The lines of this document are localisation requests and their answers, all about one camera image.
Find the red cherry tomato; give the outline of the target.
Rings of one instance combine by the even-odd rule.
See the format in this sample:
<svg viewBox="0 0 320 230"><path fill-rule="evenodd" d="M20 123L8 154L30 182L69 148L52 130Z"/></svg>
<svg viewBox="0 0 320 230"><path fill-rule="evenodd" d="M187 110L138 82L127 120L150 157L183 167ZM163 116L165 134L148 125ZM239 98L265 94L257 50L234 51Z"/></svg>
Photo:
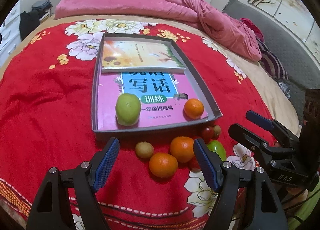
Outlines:
<svg viewBox="0 0 320 230"><path fill-rule="evenodd" d="M213 127L207 126L201 131L201 136L204 142L207 144L214 136Z"/></svg>
<svg viewBox="0 0 320 230"><path fill-rule="evenodd" d="M200 165L197 162L196 157L193 157L191 160L188 161L188 167L190 170L200 170Z"/></svg>

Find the large green apple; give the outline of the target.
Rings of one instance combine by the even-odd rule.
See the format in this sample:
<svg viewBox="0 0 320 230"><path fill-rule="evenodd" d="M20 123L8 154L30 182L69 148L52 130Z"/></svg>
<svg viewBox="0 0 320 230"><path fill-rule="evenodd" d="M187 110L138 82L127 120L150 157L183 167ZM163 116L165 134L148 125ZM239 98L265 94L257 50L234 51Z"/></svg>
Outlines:
<svg viewBox="0 0 320 230"><path fill-rule="evenodd" d="M116 118L120 125L135 125L139 120L140 112L141 103L136 95L123 93L118 97L116 102Z"/></svg>

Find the pink quilt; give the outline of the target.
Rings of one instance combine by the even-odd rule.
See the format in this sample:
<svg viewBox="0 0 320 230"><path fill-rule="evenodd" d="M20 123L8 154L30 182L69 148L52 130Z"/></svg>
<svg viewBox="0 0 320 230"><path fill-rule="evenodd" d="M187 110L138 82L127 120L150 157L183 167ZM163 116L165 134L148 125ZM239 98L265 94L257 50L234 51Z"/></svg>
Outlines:
<svg viewBox="0 0 320 230"><path fill-rule="evenodd" d="M175 20L202 30L243 58L260 61L254 32L204 0L61 0L55 18L80 15L139 15Z"/></svg>

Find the red floral blanket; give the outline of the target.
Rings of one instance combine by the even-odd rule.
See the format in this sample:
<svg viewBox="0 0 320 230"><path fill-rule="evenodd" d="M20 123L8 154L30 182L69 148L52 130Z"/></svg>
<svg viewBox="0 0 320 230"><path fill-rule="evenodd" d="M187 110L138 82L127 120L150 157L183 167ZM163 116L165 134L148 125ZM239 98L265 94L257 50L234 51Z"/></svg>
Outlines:
<svg viewBox="0 0 320 230"><path fill-rule="evenodd" d="M44 28L14 55L1 80L1 205L25 225L37 189L51 166L73 168L101 149L91 129L93 60L72 56L78 37L67 24ZM208 40L188 27L164 22L141 25L140 34L174 39L204 79L222 110L219 140L228 157L235 141L228 127L239 123L269 142L273 136L245 118L248 110L270 118L262 90ZM135 154L136 141L120 141L120 153L98 201L112 229L199 229L213 197L199 173L180 165L172 179L149 172Z"/></svg>

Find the small brown kiwi fruit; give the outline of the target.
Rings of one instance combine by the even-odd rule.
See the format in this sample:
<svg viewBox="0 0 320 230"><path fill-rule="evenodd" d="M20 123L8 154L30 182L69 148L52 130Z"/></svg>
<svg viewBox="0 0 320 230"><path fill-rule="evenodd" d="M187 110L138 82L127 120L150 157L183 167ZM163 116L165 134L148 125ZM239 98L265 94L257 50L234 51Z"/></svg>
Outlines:
<svg viewBox="0 0 320 230"><path fill-rule="evenodd" d="M221 134L221 127L219 125L215 125L213 127L213 139L218 139Z"/></svg>

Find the grey metal tray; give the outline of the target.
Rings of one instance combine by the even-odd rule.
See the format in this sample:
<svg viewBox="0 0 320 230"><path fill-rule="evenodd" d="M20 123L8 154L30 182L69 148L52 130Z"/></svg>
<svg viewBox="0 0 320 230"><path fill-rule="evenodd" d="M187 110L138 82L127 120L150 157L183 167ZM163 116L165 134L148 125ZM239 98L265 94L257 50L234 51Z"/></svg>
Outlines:
<svg viewBox="0 0 320 230"><path fill-rule="evenodd" d="M113 74L113 73L104 73L101 70L101 58L102 51L105 41L112 40L121 40L121 41L146 41L146 42L159 42L164 43L169 46L174 55L180 59L185 66L183 73L187 76L190 84L195 88L195 92L200 97L200 101L204 105L204 113L199 119L191 119L191 122L185 122L182 124L168 125L161 127L146 127L146 128L135 128L133 126L123 126L124 129L115 130L115 131L99 131L97 129L97 91L99 86L99 77L101 74ZM155 72L155 71L138 71L140 72L152 72L152 73L164 73L164 72ZM105 140L109 136L123 137L127 135L139 135L143 133L151 132L163 132L163 131L173 131L175 129L188 128L188 127L197 127L203 125L207 122L214 121L222 116L221 110L216 103L213 95L211 94L206 83L193 66L189 57L180 49L180 47L171 39L159 38L157 36L148 36L148 35L138 35L138 34L104 34L101 39L97 60L95 62L94 74L93 74L93 87L92 87L92 101L91 101L91 122L92 130L95 133L95 137L99 140Z"/></svg>

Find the striped purple pillow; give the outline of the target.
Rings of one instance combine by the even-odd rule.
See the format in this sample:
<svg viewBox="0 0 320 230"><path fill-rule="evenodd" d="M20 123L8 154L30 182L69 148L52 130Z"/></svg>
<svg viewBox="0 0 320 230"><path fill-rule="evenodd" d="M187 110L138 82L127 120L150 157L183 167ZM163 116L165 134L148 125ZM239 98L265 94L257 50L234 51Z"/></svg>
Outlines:
<svg viewBox="0 0 320 230"><path fill-rule="evenodd" d="M250 28L257 39L259 49L261 51L261 60L259 63L267 74L272 79L288 79L288 73L285 70L284 66L280 60L270 51L268 46L265 43L264 35L262 31L250 20L247 18L240 18L240 21L243 22L248 28Z"/></svg>

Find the pink exercise book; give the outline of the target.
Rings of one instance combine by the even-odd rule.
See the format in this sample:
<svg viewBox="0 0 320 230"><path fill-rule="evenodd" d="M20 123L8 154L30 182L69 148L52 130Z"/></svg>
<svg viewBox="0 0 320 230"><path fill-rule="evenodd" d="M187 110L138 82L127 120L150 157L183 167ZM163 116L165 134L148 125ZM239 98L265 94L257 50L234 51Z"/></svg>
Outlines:
<svg viewBox="0 0 320 230"><path fill-rule="evenodd" d="M200 99L184 74L131 72L101 74L97 91L97 129L124 129L117 123L116 102L122 93L139 98L141 112L135 128L161 127L192 120L183 112L189 99Z"/></svg>

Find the black bag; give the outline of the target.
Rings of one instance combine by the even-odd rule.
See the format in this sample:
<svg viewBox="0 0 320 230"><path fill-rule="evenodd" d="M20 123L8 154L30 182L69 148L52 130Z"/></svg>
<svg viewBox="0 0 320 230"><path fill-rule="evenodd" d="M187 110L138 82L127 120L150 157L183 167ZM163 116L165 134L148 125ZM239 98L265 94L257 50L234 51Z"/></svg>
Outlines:
<svg viewBox="0 0 320 230"><path fill-rule="evenodd" d="M39 13L36 10L22 12L20 14L20 37L24 40L34 29L40 25Z"/></svg>

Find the small green apple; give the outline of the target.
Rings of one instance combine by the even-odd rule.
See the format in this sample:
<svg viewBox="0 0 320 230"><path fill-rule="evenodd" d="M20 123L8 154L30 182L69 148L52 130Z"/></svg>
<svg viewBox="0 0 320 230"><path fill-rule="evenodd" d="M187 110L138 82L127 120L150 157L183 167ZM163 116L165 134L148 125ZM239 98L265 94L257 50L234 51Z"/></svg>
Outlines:
<svg viewBox="0 0 320 230"><path fill-rule="evenodd" d="M210 151L216 152L222 161L227 160L226 150L218 140L212 140L207 144L207 147Z"/></svg>

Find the beige bed sheet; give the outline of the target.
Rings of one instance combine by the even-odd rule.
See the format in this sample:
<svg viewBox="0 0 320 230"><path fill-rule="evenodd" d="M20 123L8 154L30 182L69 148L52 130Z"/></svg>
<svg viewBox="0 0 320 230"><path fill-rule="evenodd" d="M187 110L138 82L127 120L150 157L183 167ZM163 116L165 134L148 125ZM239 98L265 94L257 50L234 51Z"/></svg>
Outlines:
<svg viewBox="0 0 320 230"><path fill-rule="evenodd" d="M278 84L271 79L268 74L262 69L259 63L251 62L246 60L239 55L231 52L229 49L225 48L221 44L215 42L211 39L205 32L186 25L184 23L166 20L159 18L151 18L146 16L136 16L136 15L82 15L82 16L70 16L67 18L54 19L52 16L44 23L40 24L31 34L29 34L9 55L3 66L1 66L1 76L3 76L7 66L11 62L12 58L20 53L22 49L29 43L33 36L37 35L40 31L46 30L50 27L60 25L62 23L70 23L76 21L91 19L120 19L126 21L140 21L140 22L151 22L151 23L163 23L176 27L180 30L190 32L191 34L198 35L200 37L206 38L212 41L212 43L223 51L225 56L229 58L234 64L236 64L245 75L251 80L257 91L259 92L262 100L266 104L270 114L285 127L291 130L295 135L300 134L299 119L297 112L292 105L292 103L287 99L285 94L279 88Z"/></svg>

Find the white drawer cabinet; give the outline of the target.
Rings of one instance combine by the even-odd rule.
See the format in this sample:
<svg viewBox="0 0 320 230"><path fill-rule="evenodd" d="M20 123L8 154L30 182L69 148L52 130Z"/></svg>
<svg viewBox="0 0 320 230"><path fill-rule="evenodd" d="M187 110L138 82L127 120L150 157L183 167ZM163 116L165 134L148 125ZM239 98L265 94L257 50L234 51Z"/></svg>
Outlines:
<svg viewBox="0 0 320 230"><path fill-rule="evenodd" d="M9 55L16 49L21 42L20 36L20 1L14 5L1 25L1 51L0 51L0 65L1 67L6 62Z"/></svg>

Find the yellow sunflower book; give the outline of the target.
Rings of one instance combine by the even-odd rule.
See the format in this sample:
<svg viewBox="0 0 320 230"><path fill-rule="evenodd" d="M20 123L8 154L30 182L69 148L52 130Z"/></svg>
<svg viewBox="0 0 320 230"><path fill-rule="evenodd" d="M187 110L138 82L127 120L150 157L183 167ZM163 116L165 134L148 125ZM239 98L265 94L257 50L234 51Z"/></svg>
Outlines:
<svg viewBox="0 0 320 230"><path fill-rule="evenodd" d="M183 73L185 66L164 43L112 40L104 42L101 70L104 73Z"/></svg>

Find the orange mandarin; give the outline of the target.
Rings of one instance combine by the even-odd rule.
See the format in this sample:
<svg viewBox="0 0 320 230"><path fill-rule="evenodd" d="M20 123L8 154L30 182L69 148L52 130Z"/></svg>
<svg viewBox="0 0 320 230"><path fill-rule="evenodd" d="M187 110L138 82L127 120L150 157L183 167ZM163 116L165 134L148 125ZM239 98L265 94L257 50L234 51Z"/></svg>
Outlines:
<svg viewBox="0 0 320 230"><path fill-rule="evenodd" d="M155 153L149 160L149 170L156 177L172 177L177 168L177 159L168 153Z"/></svg>
<svg viewBox="0 0 320 230"><path fill-rule="evenodd" d="M170 144L170 153L178 162L187 163L194 157L194 140L187 136L178 136Z"/></svg>
<svg viewBox="0 0 320 230"><path fill-rule="evenodd" d="M184 104L184 113L190 119L199 119L204 113L204 105L198 99L189 99Z"/></svg>

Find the grey bed headboard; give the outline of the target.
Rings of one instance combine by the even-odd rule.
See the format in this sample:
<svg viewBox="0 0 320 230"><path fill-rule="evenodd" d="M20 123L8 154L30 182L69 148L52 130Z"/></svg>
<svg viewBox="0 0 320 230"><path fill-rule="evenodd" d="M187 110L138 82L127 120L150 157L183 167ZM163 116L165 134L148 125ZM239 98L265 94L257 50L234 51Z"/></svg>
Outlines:
<svg viewBox="0 0 320 230"><path fill-rule="evenodd" d="M229 0L223 12L235 19L250 19L262 31L266 45L289 76L287 80L274 80L294 106L299 123L302 123L305 92L307 89L319 89L319 69L307 51L280 25L238 0Z"/></svg>

